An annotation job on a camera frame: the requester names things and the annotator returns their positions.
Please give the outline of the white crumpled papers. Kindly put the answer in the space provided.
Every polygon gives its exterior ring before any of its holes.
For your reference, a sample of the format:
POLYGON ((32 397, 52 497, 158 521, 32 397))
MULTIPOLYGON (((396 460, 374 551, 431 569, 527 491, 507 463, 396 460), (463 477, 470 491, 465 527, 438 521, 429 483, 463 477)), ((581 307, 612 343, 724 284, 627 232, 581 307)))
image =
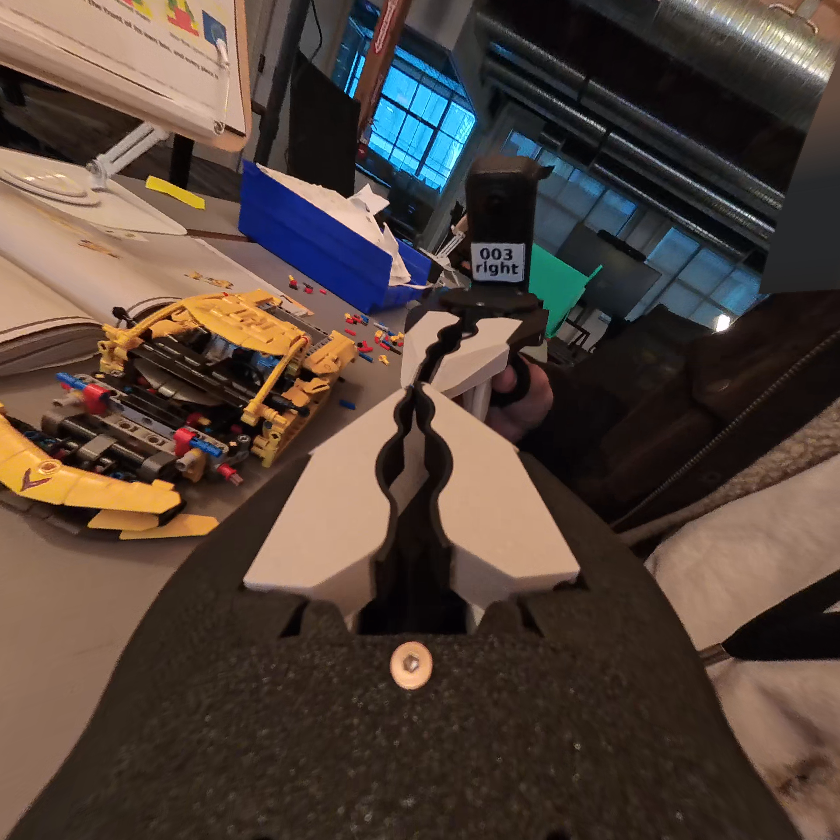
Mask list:
POLYGON ((375 212, 386 209, 388 202, 369 186, 344 197, 261 164, 255 164, 255 171, 260 173, 263 185, 272 181, 280 187, 280 197, 291 201, 291 209, 280 210, 280 220, 296 224, 299 238, 306 238, 329 256, 349 258, 361 252, 369 257, 373 253, 388 255, 390 287, 425 288, 425 277, 412 278, 391 229, 376 221, 375 212))

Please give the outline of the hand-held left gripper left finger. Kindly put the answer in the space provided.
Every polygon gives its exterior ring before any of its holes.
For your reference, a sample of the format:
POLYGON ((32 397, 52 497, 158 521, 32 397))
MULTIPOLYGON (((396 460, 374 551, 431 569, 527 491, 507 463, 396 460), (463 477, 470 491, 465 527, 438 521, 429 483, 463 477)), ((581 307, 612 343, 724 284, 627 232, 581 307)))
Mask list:
POLYGON ((371 566, 391 506, 376 459, 396 434, 401 389, 313 449, 266 540, 245 573, 252 592, 330 602, 349 627, 375 595, 371 566))

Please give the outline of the silver ventilation duct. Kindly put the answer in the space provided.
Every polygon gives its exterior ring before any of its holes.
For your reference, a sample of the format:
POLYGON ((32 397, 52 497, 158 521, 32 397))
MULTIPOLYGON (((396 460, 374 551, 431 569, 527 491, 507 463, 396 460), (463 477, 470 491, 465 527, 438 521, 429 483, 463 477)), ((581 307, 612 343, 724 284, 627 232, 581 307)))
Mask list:
POLYGON ((660 2, 652 34, 673 57, 802 132, 838 49, 785 3, 660 2))

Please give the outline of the blue storage bin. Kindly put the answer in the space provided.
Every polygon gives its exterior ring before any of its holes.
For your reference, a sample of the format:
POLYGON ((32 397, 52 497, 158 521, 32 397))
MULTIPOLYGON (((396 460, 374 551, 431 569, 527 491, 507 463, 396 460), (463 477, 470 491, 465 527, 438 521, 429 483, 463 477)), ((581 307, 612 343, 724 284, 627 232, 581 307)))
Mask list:
POLYGON ((289 266, 365 314, 419 299, 431 260, 397 240, 407 283, 391 283, 393 256, 247 161, 241 176, 238 230, 289 266))

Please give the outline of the scatter of small coloured pins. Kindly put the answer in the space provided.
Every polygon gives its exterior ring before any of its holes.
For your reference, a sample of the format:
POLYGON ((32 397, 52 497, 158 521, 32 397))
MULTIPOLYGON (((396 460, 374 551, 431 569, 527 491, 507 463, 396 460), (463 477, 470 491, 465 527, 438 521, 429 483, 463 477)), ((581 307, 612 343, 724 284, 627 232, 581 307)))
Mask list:
POLYGON ((316 341, 336 332, 352 342, 357 359, 339 375, 335 400, 346 413, 363 413, 398 387, 402 363, 402 328, 390 328, 383 316, 364 314, 342 301, 313 280, 291 270, 284 291, 300 303, 304 326, 313 330, 316 341))

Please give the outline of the wooden articulated stand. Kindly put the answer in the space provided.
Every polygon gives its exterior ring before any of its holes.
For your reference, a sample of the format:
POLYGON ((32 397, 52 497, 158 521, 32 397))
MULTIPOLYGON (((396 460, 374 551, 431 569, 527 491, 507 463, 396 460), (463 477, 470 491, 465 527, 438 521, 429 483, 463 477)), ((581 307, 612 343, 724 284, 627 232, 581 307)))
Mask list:
POLYGON ((436 287, 464 287, 469 273, 468 220, 463 216, 449 229, 444 244, 432 256, 433 267, 438 270, 434 281, 436 287))

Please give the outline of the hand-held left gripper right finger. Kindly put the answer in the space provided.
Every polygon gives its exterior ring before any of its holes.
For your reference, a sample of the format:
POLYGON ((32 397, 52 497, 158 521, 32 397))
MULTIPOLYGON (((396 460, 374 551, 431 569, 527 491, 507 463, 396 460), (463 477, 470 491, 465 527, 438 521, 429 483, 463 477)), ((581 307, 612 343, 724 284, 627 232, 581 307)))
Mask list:
POLYGON ((452 459, 437 505, 454 551, 450 587, 472 625, 494 602, 577 582, 581 567, 517 448, 431 385, 423 393, 452 459))

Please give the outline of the yellow paper strip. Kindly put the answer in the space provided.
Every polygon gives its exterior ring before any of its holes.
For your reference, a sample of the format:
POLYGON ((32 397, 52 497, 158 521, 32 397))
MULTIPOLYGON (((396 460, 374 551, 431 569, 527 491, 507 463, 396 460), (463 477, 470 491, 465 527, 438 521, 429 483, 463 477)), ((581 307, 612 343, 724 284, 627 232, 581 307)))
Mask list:
POLYGON ((151 192, 168 196, 197 211, 206 209, 206 200, 183 187, 174 185, 158 176, 149 175, 145 180, 145 188, 151 192))

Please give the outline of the brown hanging banner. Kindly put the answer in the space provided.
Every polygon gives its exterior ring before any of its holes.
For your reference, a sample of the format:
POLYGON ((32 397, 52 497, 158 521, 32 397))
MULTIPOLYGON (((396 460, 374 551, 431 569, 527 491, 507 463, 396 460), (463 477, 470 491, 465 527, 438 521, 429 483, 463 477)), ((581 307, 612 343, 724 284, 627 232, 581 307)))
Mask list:
POLYGON ((360 105, 356 131, 359 152, 365 150, 369 144, 371 126, 385 78, 412 4, 412 1, 386 1, 382 5, 364 58, 360 80, 353 95, 360 105))

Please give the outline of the person's white sweater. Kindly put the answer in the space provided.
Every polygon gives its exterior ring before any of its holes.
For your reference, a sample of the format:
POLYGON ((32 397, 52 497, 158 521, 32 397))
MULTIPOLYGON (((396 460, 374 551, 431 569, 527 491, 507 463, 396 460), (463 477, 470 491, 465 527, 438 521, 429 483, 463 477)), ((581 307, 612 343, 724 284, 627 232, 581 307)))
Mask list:
MULTIPOLYGON (((838 572, 838 456, 685 525, 646 561, 698 651, 838 572)), ((730 729, 803 838, 839 834, 838 658, 707 667, 730 729)))

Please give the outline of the black monitor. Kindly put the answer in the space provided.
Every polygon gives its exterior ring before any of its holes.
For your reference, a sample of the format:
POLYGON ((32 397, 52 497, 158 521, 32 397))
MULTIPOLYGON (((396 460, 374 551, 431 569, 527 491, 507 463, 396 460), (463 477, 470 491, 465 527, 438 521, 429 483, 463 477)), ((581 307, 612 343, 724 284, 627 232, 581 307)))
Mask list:
POLYGON ((556 256, 587 278, 584 305, 611 319, 627 320, 662 277, 640 251, 583 223, 572 228, 556 256))

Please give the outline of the instruction booklet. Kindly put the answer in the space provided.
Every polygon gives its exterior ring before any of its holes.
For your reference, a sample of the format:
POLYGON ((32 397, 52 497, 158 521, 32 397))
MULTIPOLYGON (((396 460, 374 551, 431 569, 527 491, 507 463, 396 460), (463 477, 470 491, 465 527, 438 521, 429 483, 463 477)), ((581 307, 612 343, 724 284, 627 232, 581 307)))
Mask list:
POLYGON ((115 308, 139 320, 182 298, 257 289, 312 315, 203 239, 98 226, 2 185, 3 377, 89 359, 115 308))

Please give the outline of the yellow toy brick car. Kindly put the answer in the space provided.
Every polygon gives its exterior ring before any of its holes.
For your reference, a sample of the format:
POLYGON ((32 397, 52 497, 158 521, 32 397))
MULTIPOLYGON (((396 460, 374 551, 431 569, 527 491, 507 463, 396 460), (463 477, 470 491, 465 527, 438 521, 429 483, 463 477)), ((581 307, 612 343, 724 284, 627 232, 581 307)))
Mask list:
POLYGON ((72 533, 198 538, 179 483, 240 486, 249 457, 272 467, 358 358, 354 335, 293 318, 266 290, 114 309, 98 368, 59 372, 61 395, 26 423, 2 406, 2 507, 72 533))

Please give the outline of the black upright panel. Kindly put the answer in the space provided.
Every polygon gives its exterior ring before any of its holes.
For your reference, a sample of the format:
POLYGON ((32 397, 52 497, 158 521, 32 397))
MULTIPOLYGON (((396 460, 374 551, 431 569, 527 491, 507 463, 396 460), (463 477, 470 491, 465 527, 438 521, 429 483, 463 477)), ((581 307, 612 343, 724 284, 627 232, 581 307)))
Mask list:
POLYGON ((354 194, 361 105, 298 51, 289 89, 287 173, 354 194))

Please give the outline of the person's right hand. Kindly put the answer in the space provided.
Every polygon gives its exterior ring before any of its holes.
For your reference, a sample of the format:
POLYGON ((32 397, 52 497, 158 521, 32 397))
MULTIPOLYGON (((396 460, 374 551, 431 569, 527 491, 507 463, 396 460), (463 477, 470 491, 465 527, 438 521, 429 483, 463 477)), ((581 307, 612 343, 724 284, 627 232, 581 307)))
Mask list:
POLYGON ((518 359, 519 362, 509 364, 491 379, 491 392, 493 395, 507 395, 516 391, 518 374, 525 368, 530 378, 528 391, 509 405, 490 405, 485 419, 488 427, 513 444, 539 427, 553 405, 553 390, 545 370, 526 356, 519 354, 518 359))

